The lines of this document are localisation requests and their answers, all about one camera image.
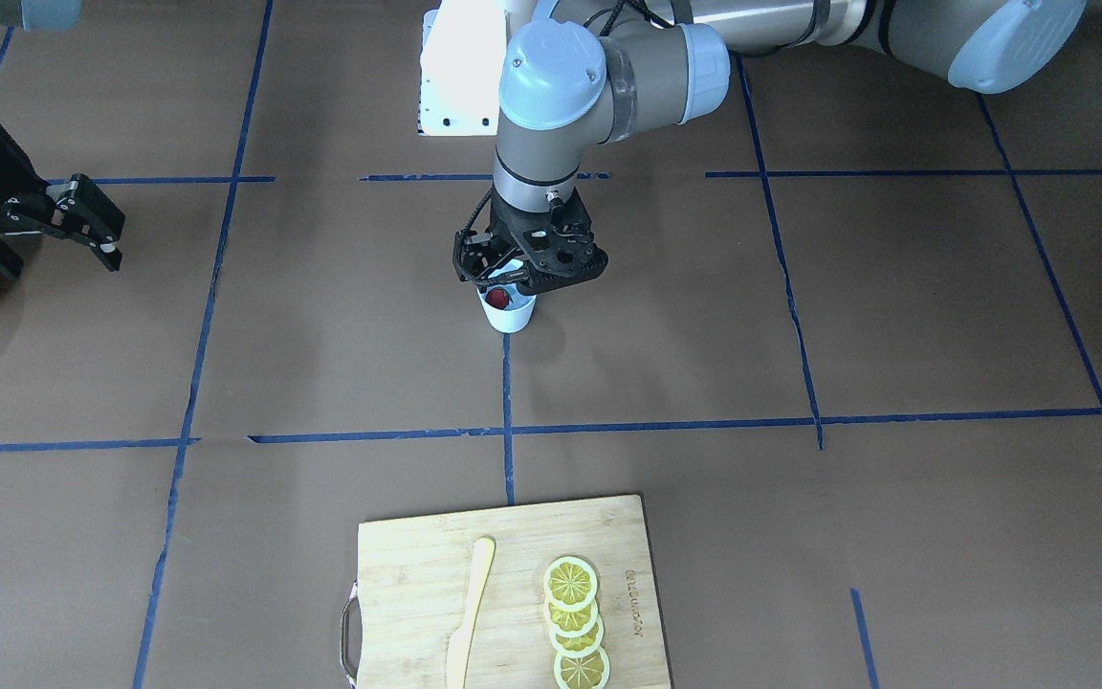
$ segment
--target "red fruit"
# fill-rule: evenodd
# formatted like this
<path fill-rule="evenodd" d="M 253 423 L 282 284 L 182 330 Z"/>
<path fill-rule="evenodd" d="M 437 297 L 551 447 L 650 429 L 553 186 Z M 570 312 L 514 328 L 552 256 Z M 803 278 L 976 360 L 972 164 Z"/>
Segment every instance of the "red fruit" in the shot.
<path fill-rule="evenodd" d="M 499 287 L 494 287 L 493 289 L 490 289 L 490 292 L 488 292 L 487 295 L 484 297 L 484 300 L 487 302 L 487 305 L 489 305 L 491 309 L 499 309 L 499 310 L 508 309 L 508 292 L 505 292 L 504 289 Z"/>

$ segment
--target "gray robot arm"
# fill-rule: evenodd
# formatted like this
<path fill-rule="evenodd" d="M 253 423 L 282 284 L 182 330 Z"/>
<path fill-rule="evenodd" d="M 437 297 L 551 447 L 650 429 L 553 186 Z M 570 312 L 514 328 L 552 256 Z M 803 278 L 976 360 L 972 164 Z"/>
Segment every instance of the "gray robot arm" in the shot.
<path fill-rule="evenodd" d="M 730 52 L 854 43 L 984 93 L 1052 58 L 1085 0 L 541 0 L 509 40 L 489 226 L 456 235 L 458 278 L 542 293 L 606 254 L 574 189 L 591 146 L 685 123 L 726 95 Z M 484 204 L 476 209 L 475 217 Z M 521 269 L 507 270 L 511 260 Z"/>

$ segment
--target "cable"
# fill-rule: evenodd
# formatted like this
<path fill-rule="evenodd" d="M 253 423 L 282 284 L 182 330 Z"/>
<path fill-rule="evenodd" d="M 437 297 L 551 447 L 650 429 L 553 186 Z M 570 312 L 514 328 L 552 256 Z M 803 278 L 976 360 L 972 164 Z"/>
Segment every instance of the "cable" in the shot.
<path fill-rule="evenodd" d="M 585 20 L 585 23 L 582 24 L 582 26 L 590 28 L 591 23 L 598 21 L 598 18 L 603 17 L 603 14 L 608 14 L 608 13 L 612 13 L 612 10 L 598 10 L 594 12 L 594 17 L 587 18 Z"/>
<path fill-rule="evenodd" d="M 612 34 L 612 30 L 615 28 L 615 19 L 620 18 L 620 13 L 624 12 L 625 6 L 640 12 L 640 17 L 644 17 L 647 21 L 656 23 L 656 25 L 661 28 L 671 26 L 670 22 L 666 21 L 663 18 L 659 18 L 655 12 L 649 10 L 649 7 L 644 2 L 644 0 L 618 0 L 617 3 L 615 3 L 615 8 L 612 9 L 612 17 L 606 20 L 606 25 L 603 26 L 603 31 L 601 31 L 598 35 Z M 594 14 L 590 21 L 593 22 L 595 18 L 598 18 L 598 14 Z"/>
<path fill-rule="evenodd" d="M 478 214 L 480 214 L 483 212 L 483 207 L 487 205 L 487 201 L 490 201 L 490 189 L 482 196 L 482 200 L 478 200 L 478 205 L 475 206 L 475 213 L 471 214 L 471 219 L 468 219 L 467 226 L 462 228 L 462 232 L 471 232 L 471 228 L 474 227 L 474 223 L 478 219 Z"/>

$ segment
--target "brown floor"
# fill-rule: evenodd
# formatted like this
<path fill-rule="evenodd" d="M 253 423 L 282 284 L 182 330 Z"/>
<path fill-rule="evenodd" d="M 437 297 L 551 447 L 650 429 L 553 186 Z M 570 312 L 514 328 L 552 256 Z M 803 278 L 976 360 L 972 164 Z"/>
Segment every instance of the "brown floor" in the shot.
<path fill-rule="evenodd" d="M 0 284 L 0 688 L 342 686 L 358 523 L 629 492 L 677 686 L 1102 688 L 1102 12 L 984 100 L 744 62 L 586 157 L 612 267 L 504 338 L 487 182 L 387 182 L 490 166 L 415 136 L 430 6 L 8 36 L 0 120 L 128 225 Z"/>

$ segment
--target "light blue joint cap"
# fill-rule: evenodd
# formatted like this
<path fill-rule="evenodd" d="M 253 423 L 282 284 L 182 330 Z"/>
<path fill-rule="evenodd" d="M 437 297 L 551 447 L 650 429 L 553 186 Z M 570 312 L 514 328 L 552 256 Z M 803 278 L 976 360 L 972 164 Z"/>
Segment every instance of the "light blue joint cap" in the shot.
<path fill-rule="evenodd" d="M 948 82 L 1002 93 L 1052 61 L 1083 18 L 1085 0 L 1007 0 L 959 49 Z"/>
<path fill-rule="evenodd" d="M 593 108 L 606 86 L 606 54 L 590 30 L 554 19 L 523 25 L 508 42 L 499 108 L 518 127 L 547 131 Z"/>
<path fill-rule="evenodd" d="M 687 107 L 683 119 L 717 109 L 730 91 L 730 49 L 710 25 L 681 25 L 687 42 Z"/>
<path fill-rule="evenodd" d="M 551 12 L 554 12 L 557 4 L 560 4 L 560 0 L 539 0 L 539 3 L 533 7 L 533 17 L 530 18 L 530 21 L 551 19 Z"/>
<path fill-rule="evenodd" d="M 79 21 L 83 0 L 19 0 L 25 31 L 66 31 Z"/>

